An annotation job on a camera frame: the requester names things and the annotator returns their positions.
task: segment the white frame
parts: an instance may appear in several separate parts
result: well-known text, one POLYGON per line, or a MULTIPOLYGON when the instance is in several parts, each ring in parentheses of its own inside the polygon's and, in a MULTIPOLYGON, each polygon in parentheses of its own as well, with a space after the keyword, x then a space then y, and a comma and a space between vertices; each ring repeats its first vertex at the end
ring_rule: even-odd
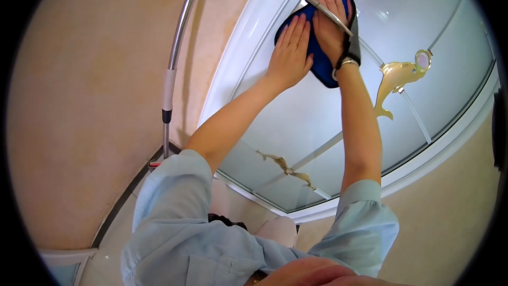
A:
POLYGON ((52 249, 39 249, 39 255, 46 264, 46 266, 64 266, 79 264, 74 276, 74 286, 79 286, 81 275, 85 270, 86 262, 92 257, 98 248, 76 249, 70 251, 57 251, 52 249))
MULTIPOLYGON (((248 0, 217 67, 201 113, 199 125, 203 124, 225 105, 222 97, 214 97, 214 95, 233 95, 236 91, 263 40, 266 39, 268 32, 266 29, 273 26, 275 20, 288 4, 289 0, 248 0), (263 4, 249 5, 251 1, 263 4), (257 45, 249 45, 245 42, 257 42, 257 45)), ((494 64, 485 85, 457 122, 414 158, 382 177, 382 197, 420 179, 455 153, 486 119, 492 109, 493 94, 498 87, 497 64, 494 64)), ((335 198, 303 210, 285 213, 219 173, 216 173, 215 177, 224 181, 229 187, 246 198, 278 215, 288 216, 296 223, 335 215, 339 201, 339 198, 335 198)))

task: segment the mop handle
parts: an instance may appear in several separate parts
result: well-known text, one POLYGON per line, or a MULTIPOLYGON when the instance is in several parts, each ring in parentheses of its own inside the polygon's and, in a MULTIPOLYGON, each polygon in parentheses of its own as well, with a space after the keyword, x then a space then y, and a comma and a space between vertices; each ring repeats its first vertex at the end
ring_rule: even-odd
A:
MULTIPOLYGON (((175 36, 173 38, 173 47, 171 48, 168 69, 166 70, 166 78, 164 80, 164 96, 162 98, 162 122, 164 123, 162 147, 164 150, 164 159, 169 157, 169 123, 171 122, 171 116, 173 113, 173 93, 175 91, 178 55, 180 53, 185 27, 187 25, 188 17, 191 14, 194 1, 195 0, 185 0, 185 3, 183 3, 182 12, 180 13, 180 18, 178 19, 178 24, 175 30, 175 36)), ((156 167, 152 165, 153 163, 150 162, 149 167, 156 167)))

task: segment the blue cleaning pad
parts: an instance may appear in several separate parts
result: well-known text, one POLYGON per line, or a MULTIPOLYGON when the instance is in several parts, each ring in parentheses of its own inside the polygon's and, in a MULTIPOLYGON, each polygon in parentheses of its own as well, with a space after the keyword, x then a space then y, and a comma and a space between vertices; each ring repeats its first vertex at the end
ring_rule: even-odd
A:
MULTIPOLYGON (((346 10, 346 16, 349 16, 350 12, 347 9, 346 2, 347 2, 347 0, 342 0, 342 3, 344 4, 344 8, 346 10)), ((351 0, 351 6, 352 6, 353 11, 356 11, 356 6, 355 6, 353 0, 351 0)), ((326 54, 323 52, 323 50, 321 50, 318 40, 316 39, 316 36, 314 34, 314 26, 312 24, 312 16, 314 16, 315 11, 316 11, 316 8, 313 5, 307 3, 307 5, 305 5, 304 7, 302 7, 301 9, 298 9, 297 11, 292 13, 286 20, 284 20, 284 22, 281 24, 281 26, 277 30, 277 32, 275 34, 274 43, 277 43, 277 40, 279 39, 279 36, 282 33, 284 26, 289 25, 289 23, 291 23, 291 19, 295 15, 300 16, 301 14, 305 14, 307 16, 307 20, 310 22, 310 37, 309 37, 309 47, 307 49, 307 55, 314 53, 314 64, 312 65, 310 70, 312 71, 312 73, 314 73, 316 78, 318 78, 326 87, 337 88, 337 87, 339 87, 339 84, 332 77, 332 71, 333 71, 334 66, 332 65, 332 63, 330 62, 330 60, 328 59, 326 54)), ((351 17, 351 22, 348 25, 348 28, 350 30, 351 30, 351 25, 355 21, 355 17, 356 17, 355 15, 353 15, 351 17)), ((349 36, 345 35, 344 36, 344 54, 347 54, 347 52, 348 52, 349 40, 350 40, 349 36)))

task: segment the metal handle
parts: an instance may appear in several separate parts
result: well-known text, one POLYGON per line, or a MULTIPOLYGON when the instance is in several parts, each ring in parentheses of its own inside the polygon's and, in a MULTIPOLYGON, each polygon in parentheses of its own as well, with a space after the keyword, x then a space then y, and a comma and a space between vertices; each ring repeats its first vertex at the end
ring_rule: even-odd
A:
POLYGON ((173 47, 171 48, 171 54, 169 56, 168 70, 172 72, 173 84, 166 80, 164 104, 162 105, 162 121, 164 123, 163 137, 162 137, 162 148, 164 150, 164 159, 169 157, 169 123, 171 122, 171 108, 168 105, 173 104, 173 91, 174 91, 174 77, 176 76, 176 68, 178 65, 178 55, 180 54, 180 47, 183 41, 183 35, 187 26, 188 17, 191 14, 195 0, 185 0, 183 3, 182 12, 178 19, 178 24, 175 30, 175 36, 173 38, 173 47))

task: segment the light blue shirt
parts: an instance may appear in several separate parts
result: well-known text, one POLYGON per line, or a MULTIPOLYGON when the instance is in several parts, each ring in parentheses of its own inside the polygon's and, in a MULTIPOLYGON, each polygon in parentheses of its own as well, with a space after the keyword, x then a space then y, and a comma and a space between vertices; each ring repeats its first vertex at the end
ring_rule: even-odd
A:
POLYGON ((399 223, 380 202, 373 180, 358 181, 340 198, 335 222, 308 253, 208 222, 212 172, 194 150, 164 160, 139 193, 133 235, 121 253, 126 285, 244 285, 302 257, 328 257, 359 275, 376 277, 399 223))

